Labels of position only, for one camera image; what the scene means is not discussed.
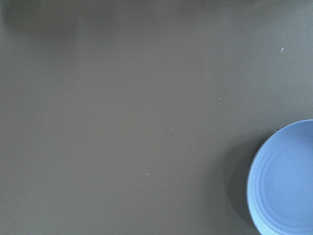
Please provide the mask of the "blue round plate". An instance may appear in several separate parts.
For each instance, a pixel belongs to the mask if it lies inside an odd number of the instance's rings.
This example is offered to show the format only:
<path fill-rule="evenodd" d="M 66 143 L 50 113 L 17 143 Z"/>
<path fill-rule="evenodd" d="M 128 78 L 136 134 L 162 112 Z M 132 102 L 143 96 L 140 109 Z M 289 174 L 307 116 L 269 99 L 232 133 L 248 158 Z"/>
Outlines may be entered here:
<path fill-rule="evenodd" d="M 313 233 L 313 121 L 289 124 L 258 149 L 249 169 L 246 199 L 262 235 Z"/>

